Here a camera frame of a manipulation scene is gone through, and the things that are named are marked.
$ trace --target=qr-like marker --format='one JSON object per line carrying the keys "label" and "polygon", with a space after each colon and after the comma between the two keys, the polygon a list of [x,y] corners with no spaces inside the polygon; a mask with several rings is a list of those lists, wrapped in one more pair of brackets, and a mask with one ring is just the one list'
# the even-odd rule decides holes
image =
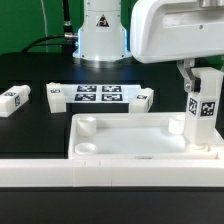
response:
{"label": "qr-like marker", "polygon": [[76,94],[75,101],[96,101],[96,94]]}
{"label": "qr-like marker", "polygon": [[16,93],[12,93],[12,92],[7,92],[4,94],[4,96],[14,96],[16,95]]}
{"label": "qr-like marker", "polygon": [[17,96],[15,98],[15,106],[18,107],[19,105],[20,105],[20,98],[19,98],[19,96]]}
{"label": "qr-like marker", "polygon": [[122,94],[102,94],[102,101],[123,101]]}
{"label": "qr-like marker", "polygon": [[201,104],[201,117],[213,116],[215,112],[215,102],[206,102]]}
{"label": "qr-like marker", "polygon": [[146,99],[147,99],[147,96],[144,96],[144,95],[138,95],[138,96],[137,96],[137,99],[140,99],[140,100],[146,100]]}
{"label": "qr-like marker", "polygon": [[77,92],[96,92],[97,86],[78,86]]}
{"label": "qr-like marker", "polygon": [[103,86],[102,92],[121,92],[121,86]]}
{"label": "qr-like marker", "polygon": [[189,112],[194,114],[196,116],[197,114],[197,107],[198,107],[198,102],[192,98],[190,98],[190,103],[189,103]]}
{"label": "qr-like marker", "polygon": [[52,89],[51,90],[51,93],[60,93],[61,91],[60,91],[60,89]]}

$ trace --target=black tabletop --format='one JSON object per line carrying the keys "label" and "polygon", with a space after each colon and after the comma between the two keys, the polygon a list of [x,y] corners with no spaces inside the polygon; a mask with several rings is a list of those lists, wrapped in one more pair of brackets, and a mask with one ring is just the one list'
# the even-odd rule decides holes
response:
{"label": "black tabletop", "polygon": [[127,113],[127,104],[67,104],[67,113],[51,114],[46,84],[139,84],[155,90],[151,111],[184,111],[186,94],[175,62],[131,64],[94,69],[72,64],[62,54],[0,56],[0,91],[29,85],[30,100],[8,118],[0,118],[0,158],[66,158],[72,115]]}
{"label": "black tabletop", "polygon": [[[197,66],[204,66],[198,60]],[[0,118],[1,158],[67,158],[72,115],[127,113],[127,104],[67,104],[51,114],[46,84],[139,84],[155,90],[151,112],[185,111],[187,95],[175,62],[93,69],[62,54],[0,56],[0,93],[29,85],[30,100]],[[217,128],[222,133],[220,104]],[[0,223],[224,223],[223,188],[1,188]]]}

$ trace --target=white block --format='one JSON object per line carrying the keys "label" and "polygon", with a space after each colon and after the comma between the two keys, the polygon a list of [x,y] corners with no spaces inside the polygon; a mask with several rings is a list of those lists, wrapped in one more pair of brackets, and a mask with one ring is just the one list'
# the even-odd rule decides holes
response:
{"label": "white block", "polygon": [[8,117],[29,100],[30,87],[13,86],[0,95],[0,117]]}
{"label": "white block", "polygon": [[47,98],[51,113],[66,112],[65,95],[60,83],[47,84]]}
{"label": "white block", "polygon": [[74,187],[111,187],[110,160],[79,160],[74,162]]}
{"label": "white block", "polygon": [[199,93],[189,93],[184,136],[193,144],[210,144],[214,138],[223,73],[213,68],[194,68],[201,79]]}
{"label": "white block", "polygon": [[153,93],[150,88],[141,89],[129,104],[129,113],[147,113],[153,103]]}
{"label": "white block", "polygon": [[1,159],[0,187],[72,187],[68,159]]}

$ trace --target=white cylinder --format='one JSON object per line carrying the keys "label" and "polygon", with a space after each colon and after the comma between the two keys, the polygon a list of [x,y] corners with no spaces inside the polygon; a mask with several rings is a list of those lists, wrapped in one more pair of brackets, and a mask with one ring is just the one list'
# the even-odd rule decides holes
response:
{"label": "white cylinder", "polygon": [[190,151],[190,152],[208,152],[209,151],[209,146],[208,144],[192,144],[192,143],[188,143],[186,144],[185,146],[185,149],[187,151]]}
{"label": "white cylinder", "polygon": [[96,118],[81,117],[77,119],[77,134],[82,137],[90,137],[96,133]]}
{"label": "white cylinder", "polygon": [[169,132],[174,135],[182,135],[184,131],[185,116],[177,115],[169,119]]}

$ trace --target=triangle sticker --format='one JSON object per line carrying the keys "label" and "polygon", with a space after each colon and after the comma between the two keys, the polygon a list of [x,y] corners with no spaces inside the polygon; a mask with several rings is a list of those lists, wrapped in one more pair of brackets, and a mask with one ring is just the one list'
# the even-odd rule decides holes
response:
{"label": "triangle sticker", "polygon": [[107,22],[106,17],[104,16],[104,14],[101,16],[99,22],[96,24],[96,26],[100,26],[100,27],[109,27],[109,24]]}

